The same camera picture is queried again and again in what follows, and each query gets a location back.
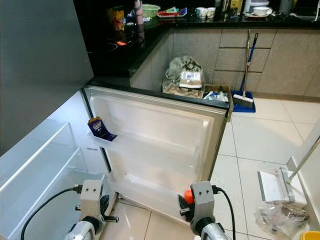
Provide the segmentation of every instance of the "black cable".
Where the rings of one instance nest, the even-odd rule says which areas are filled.
[[[31,216],[27,219],[27,221],[25,222],[25,224],[23,225],[22,231],[21,231],[21,238],[20,240],[25,240],[25,231],[26,228],[29,224],[29,222],[31,221],[31,219],[37,214],[37,212],[39,212],[45,205],[47,205],[52,199],[58,197],[59,195],[65,193],[65,192],[69,192],[69,191],[76,191],[78,194],[81,193],[82,190],[82,185],[76,185],[75,187],[72,188],[67,188],[65,190],[62,190],[60,192],[58,192],[57,194],[53,195],[52,197],[50,197],[47,201],[45,201],[41,206],[39,206],[32,214]]]
[[[236,240],[236,222],[235,222],[235,214],[234,214],[234,209],[232,207],[230,198],[228,197],[228,194],[225,192],[220,187],[217,187],[216,185],[212,186],[213,194],[217,194],[218,192],[222,192],[223,195],[225,196],[226,200],[228,201],[229,207],[230,207],[230,212],[231,212],[231,220],[232,220],[232,237],[233,240]]]

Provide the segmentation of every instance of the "white cup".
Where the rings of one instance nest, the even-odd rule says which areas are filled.
[[[208,19],[213,19],[216,13],[216,8],[215,7],[208,7],[206,11],[206,17]]]
[[[253,13],[257,16],[265,16],[272,13],[272,9],[267,6],[256,6],[253,8]]]
[[[207,9],[204,8],[204,7],[198,7],[198,10],[199,10],[199,18],[201,19],[205,19],[206,16],[207,16]]]

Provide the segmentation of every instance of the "cardboard box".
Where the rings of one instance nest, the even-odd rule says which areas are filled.
[[[230,122],[231,121],[231,114],[232,114],[232,111],[234,110],[234,102],[232,101],[232,95],[231,95],[231,91],[230,91],[230,88],[229,86],[227,85],[212,85],[212,84],[207,84],[205,85],[205,89],[204,89],[205,92],[220,92],[220,91],[223,91],[225,93],[227,93],[227,96],[228,96],[228,100],[229,100],[229,103],[230,103],[230,109],[229,109],[229,113],[228,113],[228,116],[227,116],[227,122]]]

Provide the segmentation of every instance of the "green bowl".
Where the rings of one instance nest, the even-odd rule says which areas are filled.
[[[160,7],[157,5],[142,4],[142,10],[143,10],[142,16],[144,18],[153,18],[157,16],[157,13],[160,10]]]

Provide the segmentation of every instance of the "black countertop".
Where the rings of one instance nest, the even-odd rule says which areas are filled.
[[[95,76],[132,77],[154,47],[170,28],[269,28],[269,29],[320,29],[320,21],[312,22],[296,17],[246,18],[245,16],[227,19],[199,19],[187,15],[176,19],[159,19],[154,17],[144,24],[144,41],[131,47],[118,47],[115,51],[104,50],[104,43],[97,43],[95,50],[89,52],[89,59]]]

